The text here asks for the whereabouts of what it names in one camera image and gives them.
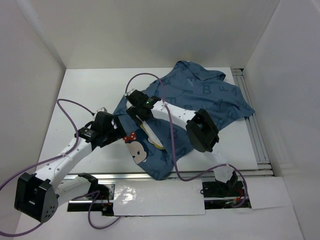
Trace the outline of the white pillow with yellow edge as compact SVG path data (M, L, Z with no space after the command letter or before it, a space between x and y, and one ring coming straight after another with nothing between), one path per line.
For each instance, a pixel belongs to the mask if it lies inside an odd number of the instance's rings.
M140 127L147 134L148 141L151 144L153 144L159 150L165 149L165 147L163 146L159 138L156 136L156 134L153 132L153 130L150 128L147 122L143 121Z

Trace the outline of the blue cartoon print pillowcase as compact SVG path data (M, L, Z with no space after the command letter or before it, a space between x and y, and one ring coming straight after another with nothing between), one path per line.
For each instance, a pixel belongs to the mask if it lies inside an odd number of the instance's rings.
M148 96L160 97L162 94L170 104L192 111L204 109L208 112L218 130L231 127L233 122L252 116L255 110L245 101L239 87L225 81L225 73L207 70L190 61L178 61L172 71L161 80L155 80L144 90ZM156 180L164 180L174 168L173 153L179 160L193 152L188 134L179 126L170 128L165 120L149 120L148 125L164 144L164 150L157 149L146 139L146 133L136 125L126 112L127 100L122 98L114 115L128 135L135 133L136 150L143 150L144 160L137 165Z

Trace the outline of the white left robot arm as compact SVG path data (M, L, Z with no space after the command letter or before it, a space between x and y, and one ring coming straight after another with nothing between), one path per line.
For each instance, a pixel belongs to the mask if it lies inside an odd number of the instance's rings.
M65 180L65 177L96 148L110 145L125 135L118 116L99 111L93 121L77 130L57 160L18 178L14 208L43 224L60 205L72 199L84 196L92 200L102 195L108 200L110 189L93 175L83 172L73 180Z

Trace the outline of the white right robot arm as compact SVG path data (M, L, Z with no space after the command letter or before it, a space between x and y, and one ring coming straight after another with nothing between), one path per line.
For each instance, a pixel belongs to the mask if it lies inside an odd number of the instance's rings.
M220 194L230 196L235 191L238 177L220 152L219 130L206 110L184 109L136 89L125 93L124 97L128 101L126 112L145 131L152 143L163 146L147 120L164 120L184 129L193 148L215 163L213 172L219 183Z

